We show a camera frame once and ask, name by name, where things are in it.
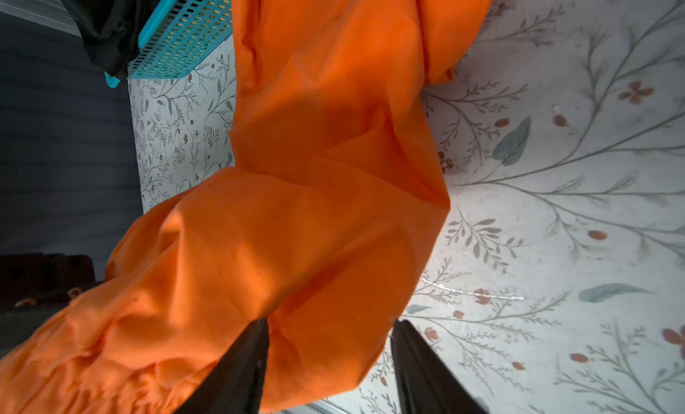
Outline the orange shorts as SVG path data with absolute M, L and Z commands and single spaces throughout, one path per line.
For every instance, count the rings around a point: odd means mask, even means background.
M 355 388 L 451 208 L 420 91 L 492 2 L 232 0 L 237 163 L 139 218 L 2 360 L 2 412 L 174 412 L 262 318 L 261 412 Z

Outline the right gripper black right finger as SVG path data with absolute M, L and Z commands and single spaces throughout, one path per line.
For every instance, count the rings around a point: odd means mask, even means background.
M 401 412 L 485 414 L 409 321 L 396 321 L 392 358 Z

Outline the black shorts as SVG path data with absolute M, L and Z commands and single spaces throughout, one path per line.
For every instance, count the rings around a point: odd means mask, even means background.
M 137 39 L 161 0 L 61 0 L 91 62 L 117 79 L 139 54 Z

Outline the teal plastic basket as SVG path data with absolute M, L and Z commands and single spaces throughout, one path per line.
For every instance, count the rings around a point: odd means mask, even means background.
M 107 73 L 114 89 L 123 78 L 180 79 L 233 34 L 233 0 L 112 0 L 110 22 L 117 61 Z

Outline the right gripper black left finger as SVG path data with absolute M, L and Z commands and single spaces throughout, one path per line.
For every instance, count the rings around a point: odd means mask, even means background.
M 260 411 L 269 351 L 265 319 L 251 322 L 176 414 Z

